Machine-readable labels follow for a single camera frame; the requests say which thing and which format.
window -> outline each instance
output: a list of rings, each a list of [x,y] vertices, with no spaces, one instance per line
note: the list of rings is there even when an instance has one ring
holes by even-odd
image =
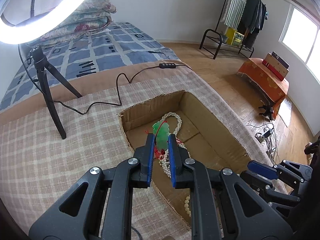
[[[320,80],[320,24],[290,5],[280,42],[296,54]]]

bed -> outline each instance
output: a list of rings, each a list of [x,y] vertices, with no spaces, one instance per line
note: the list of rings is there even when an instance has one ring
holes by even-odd
[[[116,76],[133,76],[159,63],[183,64],[175,53],[128,22],[44,50],[49,62],[82,94],[68,92],[49,79],[52,97],[84,111],[94,101],[117,102]],[[36,78],[32,65],[31,75]],[[93,107],[79,115],[56,105],[67,138],[61,140],[40,94],[21,67],[1,103],[0,198],[17,225],[30,226],[89,168],[107,169],[132,156],[120,113],[151,98],[187,91],[229,130],[250,159],[271,165],[265,152],[227,103],[192,70],[144,71],[132,84],[119,80],[122,106]],[[191,231],[154,187],[135,190],[132,225],[144,239],[190,239]]]

metal bolt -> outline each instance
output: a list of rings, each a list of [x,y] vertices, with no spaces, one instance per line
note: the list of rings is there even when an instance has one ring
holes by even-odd
[[[195,164],[196,161],[192,158],[187,158],[184,160],[184,162],[188,165],[192,165],[192,164]]]
[[[131,158],[131,159],[128,160],[128,163],[131,164],[131,165],[137,164],[137,163],[138,163],[138,159],[136,159],[136,158]]]
[[[93,175],[96,175],[100,172],[100,168],[98,167],[93,167],[90,169],[90,173],[93,174]]]
[[[223,170],[222,170],[222,173],[224,174],[224,175],[231,175],[232,174],[232,170],[231,169],[229,169],[229,168],[224,168]]]

tripod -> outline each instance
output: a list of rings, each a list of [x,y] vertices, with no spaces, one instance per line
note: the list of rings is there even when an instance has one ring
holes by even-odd
[[[82,95],[60,74],[60,72],[48,62],[47,57],[43,54],[41,46],[36,46],[31,50],[31,55],[34,60],[35,69],[37,70],[37,77],[41,90],[43,91],[44,100],[49,109],[50,115],[56,125],[62,139],[67,137],[66,132],[62,126],[59,119],[57,109],[52,101],[52,95],[50,92],[47,73],[45,68],[54,76],[62,85],[64,85],[70,92],[72,92],[76,97],[80,98]]]

orange tablecloth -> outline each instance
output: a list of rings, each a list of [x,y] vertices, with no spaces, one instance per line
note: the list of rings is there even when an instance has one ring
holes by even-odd
[[[286,79],[283,81],[278,79],[271,70],[262,64],[262,61],[261,58],[249,58],[242,64],[238,73],[247,75],[270,98],[274,103],[273,118],[276,119],[280,104],[288,93],[289,82]]]

